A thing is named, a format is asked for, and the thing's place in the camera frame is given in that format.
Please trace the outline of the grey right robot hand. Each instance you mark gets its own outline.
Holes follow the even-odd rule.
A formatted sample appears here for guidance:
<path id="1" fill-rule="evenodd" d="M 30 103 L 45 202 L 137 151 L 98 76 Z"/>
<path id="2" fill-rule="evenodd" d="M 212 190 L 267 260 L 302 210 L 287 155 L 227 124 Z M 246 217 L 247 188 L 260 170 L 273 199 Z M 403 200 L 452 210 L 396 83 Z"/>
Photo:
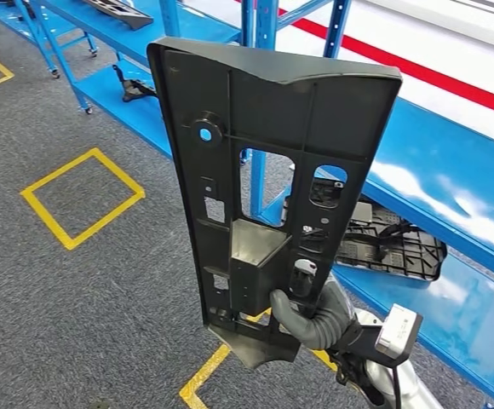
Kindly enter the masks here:
<path id="1" fill-rule="evenodd" d="M 292 309 L 288 296 L 280 289 L 271 292 L 270 301 L 272 313 L 282 326 L 309 349 L 330 349 L 356 320 L 353 303 L 333 274 L 326 279 L 310 319 Z"/>

